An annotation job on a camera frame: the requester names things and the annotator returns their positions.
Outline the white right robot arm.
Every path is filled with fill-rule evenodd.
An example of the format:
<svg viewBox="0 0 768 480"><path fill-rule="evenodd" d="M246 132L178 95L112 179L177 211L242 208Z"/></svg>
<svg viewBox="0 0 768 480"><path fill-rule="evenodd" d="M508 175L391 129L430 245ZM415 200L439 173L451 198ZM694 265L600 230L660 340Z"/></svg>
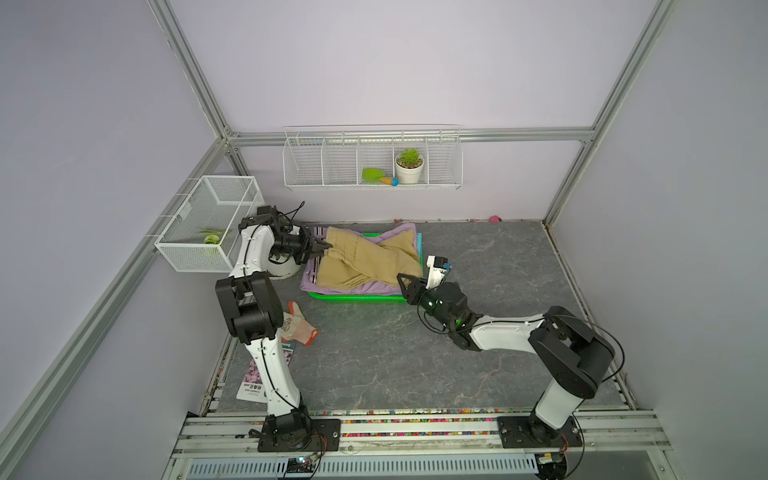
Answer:
<svg viewBox="0 0 768 480"><path fill-rule="evenodd" d="M536 433L560 432L581 404L596 396L608 378L616 356L613 345L568 309L552 306L529 317L483 316L469 308L467 296L455 282L431 286L414 275L397 275L407 303L419 316L435 319L439 334L463 350L511 350L531 353L551 376L529 416Z"/></svg>

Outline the tan pants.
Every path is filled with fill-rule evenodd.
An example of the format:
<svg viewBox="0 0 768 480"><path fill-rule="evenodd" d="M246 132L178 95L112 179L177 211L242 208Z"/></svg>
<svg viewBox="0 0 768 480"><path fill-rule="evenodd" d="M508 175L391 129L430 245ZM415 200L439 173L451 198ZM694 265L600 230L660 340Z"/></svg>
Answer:
<svg viewBox="0 0 768 480"><path fill-rule="evenodd" d="M320 261L316 284L350 291L371 282L398 286L399 274L423 276L413 227L399 230L384 240L382 235L376 239L377 242L373 242L352 230L329 227L325 241L331 247Z"/></svg>

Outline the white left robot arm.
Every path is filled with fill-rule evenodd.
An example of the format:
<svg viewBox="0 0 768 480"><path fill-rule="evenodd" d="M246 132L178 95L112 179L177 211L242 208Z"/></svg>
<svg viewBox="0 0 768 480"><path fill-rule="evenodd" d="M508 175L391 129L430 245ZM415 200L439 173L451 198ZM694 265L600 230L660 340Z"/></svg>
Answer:
<svg viewBox="0 0 768 480"><path fill-rule="evenodd" d="M322 255L331 244L316 238L271 205L260 206L238 225L240 249L228 277L216 282L215 293L229 334L256 363L275 419L307 415L282 348L284 311L269 267L283 260L301 266Z"/></svg>

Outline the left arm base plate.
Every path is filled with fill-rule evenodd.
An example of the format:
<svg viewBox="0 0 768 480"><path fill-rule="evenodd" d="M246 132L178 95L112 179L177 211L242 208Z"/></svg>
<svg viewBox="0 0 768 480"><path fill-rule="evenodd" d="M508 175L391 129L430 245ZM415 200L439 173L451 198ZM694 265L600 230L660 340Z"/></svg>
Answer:
<svg viewBox="0 0 768 480"><path fill-rule="evenodd" d="M340 440L338 419L269 415L262 426L257 450L261 453L335 452Z"/></svg>

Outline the purple pants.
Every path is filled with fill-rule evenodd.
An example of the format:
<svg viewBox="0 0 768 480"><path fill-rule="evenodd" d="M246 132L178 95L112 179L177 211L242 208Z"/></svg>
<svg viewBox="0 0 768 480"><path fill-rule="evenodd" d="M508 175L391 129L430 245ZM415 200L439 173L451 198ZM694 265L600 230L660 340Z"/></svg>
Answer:
<svg viewBox="0 0 768 480"><path fill-rule="evenodd" d="M310 261L301 289L320 295L394 296L397 275L423 275L418 232L413 223L369 236L340 227L320 228L331 248Z"/></svg>

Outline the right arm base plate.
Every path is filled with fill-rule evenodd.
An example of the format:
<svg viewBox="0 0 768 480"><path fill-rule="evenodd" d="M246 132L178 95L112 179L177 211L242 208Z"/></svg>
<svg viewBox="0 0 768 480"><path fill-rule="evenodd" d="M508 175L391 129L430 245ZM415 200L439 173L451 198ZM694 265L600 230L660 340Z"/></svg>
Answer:
<svg viewBox="0 0 768 480"><path fill-rule="evenodd" d="M505 449L545 448L565 450L582 447L584 440L573 416L560 428L553 428L534 414L529 416L500 416L497 427Z"/></svg>

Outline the green plastic basket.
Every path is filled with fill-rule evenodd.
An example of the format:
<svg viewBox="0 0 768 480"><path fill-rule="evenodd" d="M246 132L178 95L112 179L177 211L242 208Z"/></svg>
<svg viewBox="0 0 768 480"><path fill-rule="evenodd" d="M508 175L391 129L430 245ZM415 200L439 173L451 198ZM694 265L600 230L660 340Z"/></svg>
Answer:
<svg viewBox="0 0 768 480"><path fill-rule="evenodd" d="M334 293L325 294L316 290L315 280L317 269L319 268L320 260L315 258L311 260L301 276L300 289L307 293L310 297L330 303L366 303L366 304L406 304L406 300L401 294L357 294L357 293Z"/></svg>

